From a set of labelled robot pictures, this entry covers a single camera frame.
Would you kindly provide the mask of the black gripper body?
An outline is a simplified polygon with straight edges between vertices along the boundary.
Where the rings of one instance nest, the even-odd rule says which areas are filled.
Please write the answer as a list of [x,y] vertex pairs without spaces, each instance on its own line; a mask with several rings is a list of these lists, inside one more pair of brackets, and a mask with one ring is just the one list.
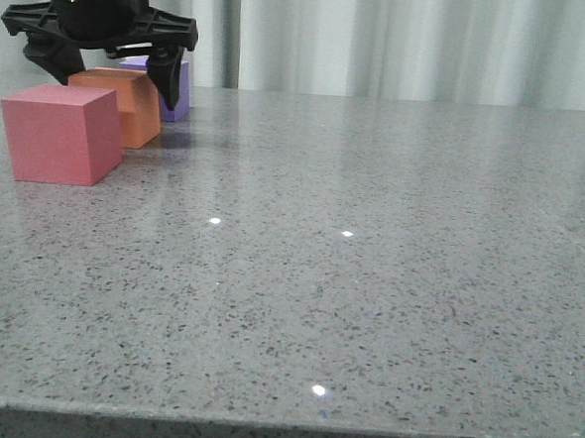
[[197,44],[192,18],[161,11],[149,0],[50,0],[10,5],[2,21],[11,35],[21,32],[71,42],[82,49],[135,44],[173,46],[193,51]]

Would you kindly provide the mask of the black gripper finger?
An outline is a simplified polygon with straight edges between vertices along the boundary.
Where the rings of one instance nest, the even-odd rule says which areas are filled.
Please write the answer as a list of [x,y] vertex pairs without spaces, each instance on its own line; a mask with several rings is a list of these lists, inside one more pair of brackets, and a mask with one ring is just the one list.
[[86,71],[79,48],[38,34],[28,33],[27,39],[25,58],[41,67],[61,85],[68,85],[71,75]]
[[180,95],[180,63],[183,47],[153,46],[147,64],[147,74],[156,85],[169,110],[174,110]]

